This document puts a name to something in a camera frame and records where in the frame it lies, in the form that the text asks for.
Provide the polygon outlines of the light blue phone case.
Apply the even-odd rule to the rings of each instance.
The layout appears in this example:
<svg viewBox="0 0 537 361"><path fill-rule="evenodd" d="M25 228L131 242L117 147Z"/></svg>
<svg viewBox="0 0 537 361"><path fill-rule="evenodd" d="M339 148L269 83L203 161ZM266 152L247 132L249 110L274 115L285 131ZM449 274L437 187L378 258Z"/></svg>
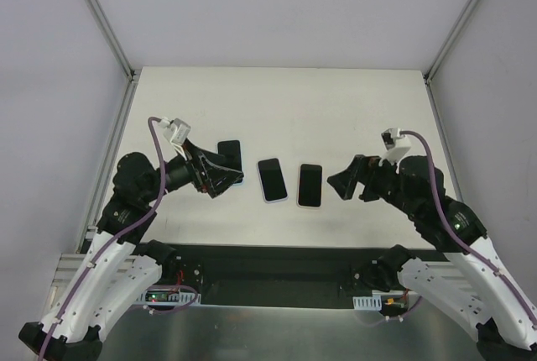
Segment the light blue phone case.
<svg viewBox="0 0 537 361"><path fill-rule="evenodd" d="M243 169L242 169L242 157L241 157L240 154L234 157L232 164L233 164L233 169L234 169L234 170L237 170L237 171L243 173ZM244 175L242 175L242 176L241 176L241 177L234 183L234 185L235 185L235 186L240 186L240 185L243 183L243 179L244 179Z"/></svg>

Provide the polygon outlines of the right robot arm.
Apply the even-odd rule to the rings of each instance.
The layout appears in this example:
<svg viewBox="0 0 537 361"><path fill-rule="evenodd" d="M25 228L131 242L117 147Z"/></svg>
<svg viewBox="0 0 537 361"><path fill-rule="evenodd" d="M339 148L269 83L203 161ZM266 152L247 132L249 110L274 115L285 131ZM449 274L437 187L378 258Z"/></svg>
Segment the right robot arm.
<svg viewBox="0 0 537 361"><path fill-rule="evenodd" d="M401 211L473 292L452 285L402 245L358 271L365 286L418 294L462 327L485 360L536 358L536 306L514 282L476 213L445 193L443 174L430 157L358 154L327 182L344 201L362 185L361 201L385 201Z"/></svg>

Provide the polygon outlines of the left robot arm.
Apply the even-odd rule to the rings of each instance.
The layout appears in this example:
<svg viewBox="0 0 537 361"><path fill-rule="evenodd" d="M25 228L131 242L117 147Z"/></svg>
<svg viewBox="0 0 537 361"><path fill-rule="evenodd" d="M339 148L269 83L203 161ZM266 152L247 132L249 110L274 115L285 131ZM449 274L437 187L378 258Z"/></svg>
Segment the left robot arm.
<svg viewBox="0 0 537 361"><path fill-rule="evenodd" d="M18 335L40 360L98 359L111 330L151 285L175 283L176 250L156 240L141 243L164 195L193 185L216 198L243 177L230 155L190 141L182 148L159 167L139 152L119 160L112 197L75 276L52 310Z"/></svg>

